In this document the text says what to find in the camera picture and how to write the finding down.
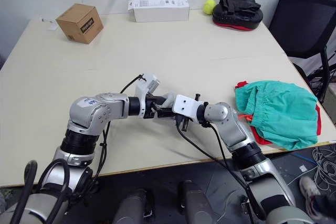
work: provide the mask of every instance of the shoe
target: shoe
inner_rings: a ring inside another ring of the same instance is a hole
[[[302,195],[306,199],[306,211],[308,215],[314,220],[321,219],[323,215],[319,213],[318,211],[316,211],[313,207],[314,196],[321,195],[315,182],[310,177],[303,176],[300,178],[299,186],[300,186],[300,191]]]

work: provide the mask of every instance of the white table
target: white table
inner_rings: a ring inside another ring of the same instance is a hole
[[[200,10],[190,11],[186,22],[135,23],[129,14],[103,16],[102,21],[103,31],[89,45],[68,41],[60,29],[48,31],[49,23],[30,22],[22,34],[0,71],[0,186],[22,184],[31,159],[38,162],[38,180],[61,144],[75,99],[118,93],[143,72],[159,78],[156,95],[193,98],[200,93],[210,103],[234,105],[234,86],[244,80],[280,80],[307,88],[263,23],[248,32],[221,28]],[[126,94],[133,96],[134,86]],[[327,144],[335,140],[336,130],[323,109],[321,116],[318,139]],[[211,130],[190,124],[188,136],[220,157]],[[262,150],[283,151],[275,145]],[[97,145],[94,172],[99,156]],[[178,135],[172,119],[130,117],[112,122],[101,173],[204,159]]]

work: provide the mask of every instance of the black office chair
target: black office chair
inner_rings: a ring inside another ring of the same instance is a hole
[[[279,0],[269,26],[287,56],[307,59],[321,55],[323,81],[315,95],[323,102],[329,84],[327,42],[336,26],[336,0]],[[310,81],[302,68],[294,64],[306,83]]]

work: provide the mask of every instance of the yellow ball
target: yellow ball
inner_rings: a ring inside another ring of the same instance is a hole
[[[216,2],[214,0],[207,0],[205,1],[204,5],[203,5],[203,11],[205,14],[211,15],[215,6],[216,6]]]

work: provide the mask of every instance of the floor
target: floor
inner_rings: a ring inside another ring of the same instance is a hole
[[[311,158],[311,148],[296,151]],[[286,182],[302,173],[299,166],[304,165],[307,170],[314,168],[314,164],[287,153],[272,159]],[[185,218],[177,209],[177,185],[184,180],[191,179],[206,193],[213,210],[218,217],[223,214],[225,201],[229,194],[235,191],[227,204],[225,216],[218,223],[249,223],[247,215],[243,214],[240,202],[245,192],[241,191],[238,183],[228,171],[214,162],[182,165],[169,168],[147,170],[143,172],[120,174],[100,178],[100,191],[89,199],[89,206],[82,203],[63,218],[62,223],[109,223],[112,221],[118,205],[127,194],[138,188],[151,188],[155,197],[155,224],[186,223]],[[291,185],[297,206],[304,209],[304,198],[298,188],[298,179]],[[264,223],[255,218],[255,223]],[[334,220],[324,218],[317,223],[335,223]]]

